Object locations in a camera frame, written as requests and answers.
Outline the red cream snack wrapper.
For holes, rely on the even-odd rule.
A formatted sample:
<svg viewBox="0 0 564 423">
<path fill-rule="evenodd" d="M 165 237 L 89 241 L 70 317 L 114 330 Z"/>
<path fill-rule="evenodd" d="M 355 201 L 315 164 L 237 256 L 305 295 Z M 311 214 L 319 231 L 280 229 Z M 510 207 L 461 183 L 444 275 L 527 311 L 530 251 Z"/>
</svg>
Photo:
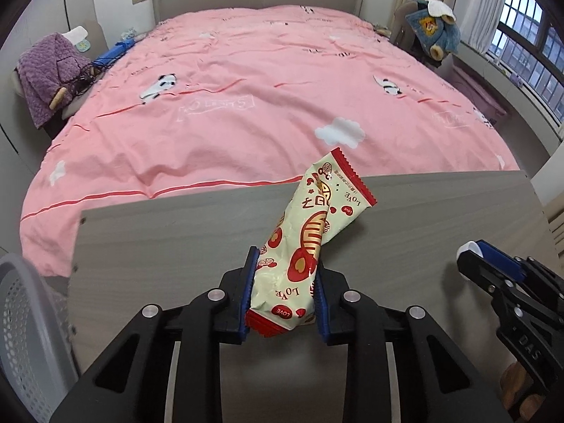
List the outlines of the red cream snack wrapper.
<svg viewBox="0 0 564 423">
<path fill-rule="evenodd" d="M 313 319 L 322 245 L 375 204 L 340 148 L 312 164 L 260 249 L 246 325 L 273 337 Z"/>
</svg>

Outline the grey perforated trash basket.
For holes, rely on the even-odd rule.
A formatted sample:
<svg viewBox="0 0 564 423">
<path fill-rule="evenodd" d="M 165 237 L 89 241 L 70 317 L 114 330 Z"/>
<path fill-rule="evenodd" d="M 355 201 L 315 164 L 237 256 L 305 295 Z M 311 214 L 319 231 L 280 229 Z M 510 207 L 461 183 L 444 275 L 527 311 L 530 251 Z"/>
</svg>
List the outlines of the grey perforated trash basket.
<svg viewBox="0 0 564 423">
<path fill-rule="evenodd" d="M 78 381 L 66 299 L 32 264 L 1 258 L 1 384 L 16 411 L 48 422 Z"/>
</svg>

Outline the pink storage box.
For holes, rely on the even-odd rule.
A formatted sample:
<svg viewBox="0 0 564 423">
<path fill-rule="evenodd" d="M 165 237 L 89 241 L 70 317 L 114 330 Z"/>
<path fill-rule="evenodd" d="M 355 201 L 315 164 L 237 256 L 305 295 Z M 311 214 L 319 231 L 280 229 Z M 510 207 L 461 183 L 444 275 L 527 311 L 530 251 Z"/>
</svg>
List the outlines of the pink storage box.
<svg viewBox="0 0 564 423">
<path fill-rule="evenodd" d="M 494 95 L 464 69 L 453 66 L 448 82 L 473 103 L 479 117 L 483 117 L 492 127 L 508 115 Z"/>
</svg>

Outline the window with grille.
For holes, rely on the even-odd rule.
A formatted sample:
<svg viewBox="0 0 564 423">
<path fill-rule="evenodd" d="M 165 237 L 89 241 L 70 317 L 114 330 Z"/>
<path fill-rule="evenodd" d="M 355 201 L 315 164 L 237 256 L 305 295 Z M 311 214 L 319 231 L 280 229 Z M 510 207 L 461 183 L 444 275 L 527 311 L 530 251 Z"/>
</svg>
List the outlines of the window with grille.
<svg viewBox="0 0 564 423">
<path fill-rule="evenodd" d="M 563 41 L 536 0 L 504 0 L 489 53 L 563 124 Z"/>
</svg>

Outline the chair right of bed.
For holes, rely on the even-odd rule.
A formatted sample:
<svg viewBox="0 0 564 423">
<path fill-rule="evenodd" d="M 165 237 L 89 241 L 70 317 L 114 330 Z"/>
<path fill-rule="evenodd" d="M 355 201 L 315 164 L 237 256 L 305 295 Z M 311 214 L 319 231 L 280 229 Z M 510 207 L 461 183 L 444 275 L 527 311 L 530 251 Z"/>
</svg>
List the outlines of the chair right of bed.
<svg viewBox="0 0 564 423">
<path fill-rule="evenodd" d="M 394 12 L 390 42 L 430 68 L 456 54 L 461 40 L 456 16 L 440 0 L 410 0 Z"/>
</svg>

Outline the pink bed duvet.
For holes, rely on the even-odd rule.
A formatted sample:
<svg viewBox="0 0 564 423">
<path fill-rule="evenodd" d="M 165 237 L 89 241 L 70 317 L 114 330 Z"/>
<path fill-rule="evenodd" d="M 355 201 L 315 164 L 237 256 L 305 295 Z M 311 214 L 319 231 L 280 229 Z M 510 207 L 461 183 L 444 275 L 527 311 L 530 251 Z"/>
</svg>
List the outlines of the pink bed duvet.
<svg viewBox="0 0 564 423">
<path fill-rule="evenodd" d="M 333 148 L 364 177 L 517 168 L 469 99 L 356 16 L 188 12 L 119 59 L 55 137 L 23 202 L 23 255 L 67 277 L 86 209 L 296 182 Z"/>
</svg>

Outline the white sheer curtain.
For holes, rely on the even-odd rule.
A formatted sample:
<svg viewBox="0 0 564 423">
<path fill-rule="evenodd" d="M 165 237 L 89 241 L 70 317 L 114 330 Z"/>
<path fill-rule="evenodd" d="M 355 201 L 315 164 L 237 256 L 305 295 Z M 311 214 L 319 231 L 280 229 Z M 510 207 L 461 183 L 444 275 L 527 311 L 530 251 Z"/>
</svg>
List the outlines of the white sheer curtain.
<svg viewBox="0 0 564 423">
<path fill-rule="evenodd" d="M 461 40 L 483 55 L 497 30 L 506 0 L 456 0 L 454 12 Z"/>
</svg>

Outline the purple knitted blanket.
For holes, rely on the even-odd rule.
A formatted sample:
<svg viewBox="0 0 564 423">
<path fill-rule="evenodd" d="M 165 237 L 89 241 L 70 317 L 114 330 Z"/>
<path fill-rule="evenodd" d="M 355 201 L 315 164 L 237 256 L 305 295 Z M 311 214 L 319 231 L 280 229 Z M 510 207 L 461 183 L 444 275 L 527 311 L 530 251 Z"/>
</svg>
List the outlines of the purple knitted blanket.
<svg viewBox="0 0 564 423">
<path fill-rule="evenodd" d="M 78 78 L 91 63 L 61 33 L 51 33 L 20 55 L 16 71 L 37 129 L 55 113 L 68 106 L 78 91 Z M 61 88 L 67 89 L 64 101 L 55 110 L 49 104 Z"/>
</svg>

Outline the grey chair left of bed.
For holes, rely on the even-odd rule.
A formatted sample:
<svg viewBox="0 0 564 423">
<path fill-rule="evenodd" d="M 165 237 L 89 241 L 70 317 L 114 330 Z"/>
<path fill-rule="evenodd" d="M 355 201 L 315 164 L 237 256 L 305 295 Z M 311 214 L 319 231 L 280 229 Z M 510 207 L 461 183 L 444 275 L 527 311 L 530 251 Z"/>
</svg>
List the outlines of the grey chair left of bed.
<svg viewBox="0 0 564 423">
<path fill-rule="evenodd" d="M 12 88 L 36 129 L 50 139 L 62 131 L 101 77 L 103 67 L 96 60 L 107 49 L 101 25 L 86 20 L 70 32 L 43 36 L 19 56 Z"/>
</svg>

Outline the white baby bottle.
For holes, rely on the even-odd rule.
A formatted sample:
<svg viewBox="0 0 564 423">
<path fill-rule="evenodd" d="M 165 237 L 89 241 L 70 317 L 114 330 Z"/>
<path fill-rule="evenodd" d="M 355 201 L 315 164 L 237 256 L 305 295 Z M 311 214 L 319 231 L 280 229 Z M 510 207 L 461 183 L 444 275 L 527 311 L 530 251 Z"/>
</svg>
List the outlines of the white baby bottle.
<svg viewBox="0 0 564 423">
<path fill-rule="evenodd" d="M 62 36 L 70 41 L 80 53 L 86 53 L 91 49 L 91 43 L 87 39 L 88 31 L 82 26 L 77 26 Z"/>
</svg>

